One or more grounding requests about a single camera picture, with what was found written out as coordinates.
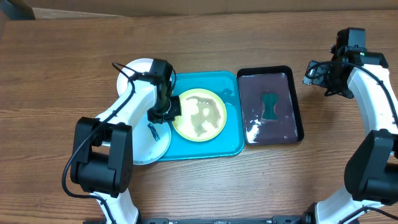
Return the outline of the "pink white plate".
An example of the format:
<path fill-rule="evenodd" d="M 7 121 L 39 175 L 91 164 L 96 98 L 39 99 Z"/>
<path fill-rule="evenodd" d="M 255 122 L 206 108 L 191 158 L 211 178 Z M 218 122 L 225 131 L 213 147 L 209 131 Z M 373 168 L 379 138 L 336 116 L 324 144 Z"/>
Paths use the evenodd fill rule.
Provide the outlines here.
<path fill-rule="evenodd" d="M 148 75 L 149 78 L 159 78 L 166 84 L 166 89 L 171 91 L 174 87 L 171 84 L 171 76 L 174 69 L 166 60 L 153 58 L 139 58 L 133 60 L 127 65 L 113 63 L 116 70 L 119 71 L 119 76 L 116 83 L 118 95 L 121 96 L 128 87 L 129 78 L 134 77 L 138 80 L 139 75 Z"/>

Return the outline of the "teal plastic tray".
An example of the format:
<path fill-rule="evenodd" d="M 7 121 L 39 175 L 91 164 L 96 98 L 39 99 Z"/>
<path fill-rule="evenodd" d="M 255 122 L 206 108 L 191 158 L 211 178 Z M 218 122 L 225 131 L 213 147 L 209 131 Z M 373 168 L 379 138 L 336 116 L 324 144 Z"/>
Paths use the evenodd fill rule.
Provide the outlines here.
<path fill-rule="evenodd" d="M 171 143 L 160 161 L 206 159 L 235 156 L 244 147 L 243 120 L 237 78 L 228 71 L 179 73 L 173 95 L 202 88 L 217 94 L 226 106 L 226 124 L 215 138 L 204 142 L 193 142 L 183 138 L 171 128 Z"/>

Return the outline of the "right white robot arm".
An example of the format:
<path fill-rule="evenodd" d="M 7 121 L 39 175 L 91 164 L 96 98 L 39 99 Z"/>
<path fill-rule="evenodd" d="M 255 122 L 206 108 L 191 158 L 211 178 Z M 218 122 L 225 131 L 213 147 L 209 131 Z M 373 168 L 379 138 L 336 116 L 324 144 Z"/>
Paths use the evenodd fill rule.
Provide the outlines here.
<path fill-rule="evenodd" d="M 303 83 L 325 88 L 325 96 L 354 98 L 364 124 L 365 138 L 347 162 L 344 184 L 325 200 L 313 203 L 301 223 L 357 223 L 375 211 L 397 203 L 397 98 L 391 87 L 388 63 L 382 53 L 366 48 L 366 31 L 340 30 L 331 46 L 331 60 L 311 61 Z"/>

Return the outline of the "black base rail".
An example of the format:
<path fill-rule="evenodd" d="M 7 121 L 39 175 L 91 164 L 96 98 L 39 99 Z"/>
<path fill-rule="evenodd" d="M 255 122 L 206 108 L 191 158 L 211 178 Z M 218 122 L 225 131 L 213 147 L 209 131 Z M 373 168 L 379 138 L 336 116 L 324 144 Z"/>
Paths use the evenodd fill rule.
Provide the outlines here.
<path fill-rule="evenodd" d="M 233 218 L 233 219 L 184 219 L 168 220 L 167 218 L 139 218 L 138 224 L 300 224 L 301 217 L 273 216 L 272 218 Z"/>

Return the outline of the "green sponge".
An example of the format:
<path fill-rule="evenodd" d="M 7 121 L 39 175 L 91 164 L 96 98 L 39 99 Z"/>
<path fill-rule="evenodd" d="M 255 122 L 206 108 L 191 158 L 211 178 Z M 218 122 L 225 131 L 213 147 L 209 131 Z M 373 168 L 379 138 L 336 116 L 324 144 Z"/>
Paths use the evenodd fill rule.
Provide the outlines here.
<path fill-rule="evenodd" d="M 275 113 L 275 105 L 277 104 L 278 99 L 279 97 L 275 93 L 264 93 L 262 95 L 262 103 L 264 106 L 262 119 L 277 120 L 277 115 Z"/>

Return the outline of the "yellow plate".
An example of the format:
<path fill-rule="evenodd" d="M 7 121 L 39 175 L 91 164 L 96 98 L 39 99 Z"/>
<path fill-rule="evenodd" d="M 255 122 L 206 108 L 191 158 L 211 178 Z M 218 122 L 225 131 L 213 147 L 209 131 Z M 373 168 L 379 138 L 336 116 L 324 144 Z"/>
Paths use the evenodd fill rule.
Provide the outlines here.
<path fill-rule="evenodd" d="M 227 111 L 222 99 L 210 90 L 194 88 L 179 95 L 181 115 L 172 125 L 181 137 L 193 142 L 209 141 L 221 133 Z"/>

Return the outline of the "black rectangular tray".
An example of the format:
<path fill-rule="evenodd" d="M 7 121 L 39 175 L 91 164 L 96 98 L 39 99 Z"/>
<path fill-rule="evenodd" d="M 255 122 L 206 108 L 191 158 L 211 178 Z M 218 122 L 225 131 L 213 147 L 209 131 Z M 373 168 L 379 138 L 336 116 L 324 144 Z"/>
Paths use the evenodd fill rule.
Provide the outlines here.
<path fill-rule="evenodd" d="M 237 72 L 243 116 L 243 134 L 248 145 L 292 144 L 304 138 L 294 76 L 286 65 L 242 68 Z M 262 95 L 275 93 L 277 120 L 262 119 Z"/>

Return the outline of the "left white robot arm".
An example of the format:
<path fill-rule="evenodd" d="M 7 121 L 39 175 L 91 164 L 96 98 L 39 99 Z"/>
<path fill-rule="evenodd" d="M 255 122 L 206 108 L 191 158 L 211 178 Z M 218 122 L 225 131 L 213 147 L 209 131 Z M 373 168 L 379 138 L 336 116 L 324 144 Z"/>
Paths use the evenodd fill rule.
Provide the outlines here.
<path fill-rule="evenodd" d="M 75 126 L 73 152 L 62 174 L 62 188 L 73 198 L 94 199 L 103 223 L 139 223 L 128 187 L 133 170 L 133 130 L 142 118 L 167 124 L 181 114 L 173 96 L 177 74 L 166 60 L 140 58 L 119 72 L 119 98 L 95 118 Z"/>

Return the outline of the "light blue plate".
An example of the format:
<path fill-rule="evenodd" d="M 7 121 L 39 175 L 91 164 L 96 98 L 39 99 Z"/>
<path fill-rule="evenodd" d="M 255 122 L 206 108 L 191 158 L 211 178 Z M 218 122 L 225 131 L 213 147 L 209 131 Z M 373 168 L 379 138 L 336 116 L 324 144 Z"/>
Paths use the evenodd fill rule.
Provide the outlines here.
<path fill-rule="evenodd" d="M 168 123 L 151 123 L 145 114 L 132 133 L 132 161 L 134 165 L 146 165 L 159 160 L 171 143 Z"/>

